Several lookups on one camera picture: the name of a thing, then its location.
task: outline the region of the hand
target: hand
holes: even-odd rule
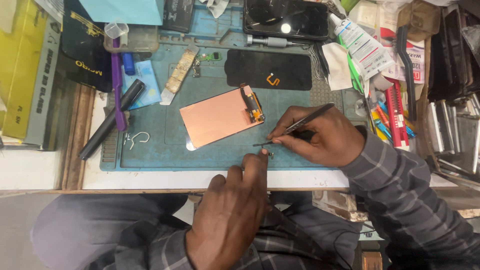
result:
[[[363,151],[365,138],[335,107],[297,129],[315,132],[310,142],[282,135],[287,127],[316,109],[290,106],[267,138],[313,163],[329,167],[350,164]]]
[[[242,167],[232,166],[227,178],[210,181],[186,234],[187,254],[197,270],[229,269],[253,242],[267,204],[268,151],[243,157]]]

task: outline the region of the orange logo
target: orange logo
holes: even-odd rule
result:
[[[277,79],[275,79],[275,81],[271,82],[271,81],[270,81],[270,78],[271,78],[272,76],[273,76],[273,73],[270,73],[270,76],[267,77],[267,81],[268,81],[271,85],[277,86],[278,83],[280,82],[280,79],[277,78]]]

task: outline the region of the smartphone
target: smartphone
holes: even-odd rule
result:
[[[300,0],[245,0],[243,31],[251,35],[328,38],[328,6]]]

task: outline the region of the glue tube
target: glue tube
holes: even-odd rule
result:
[[[335,24],[335,35],[342,38],[350,57],[360,67],[363,80],[395,64],[387,50],[358,24],[349,19],[340,20],[335,14],[330,14],[330,19]]]

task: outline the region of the black cable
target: black cable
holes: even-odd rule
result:
[[[368,231],[368,232],[362,232],[362,233],[373,233],[375,232],[376,230],[372,230],[372,231]],[[350,268],[350,270],[353,270],[352,266],[347,262],[347,260],[345,260],[342,255],[340,255],[340,253],[337,251],[336,249],[336,246],[335,246],[335,242],[337,241],[337,239],[343,234],[343,233],[354,233],[354,234],[362,234],[362,233],[356,233],[356,232],[351,232],[351,231],[343,231],[341,232],[339,235],[336,236],[335,240],[333,241],[333,248],[335,249],[335,252],[337,253],[337,255],[340,257],[340,259],[342,259],[342,261],[345,262],[346,265],[348,265],[348,267]]]

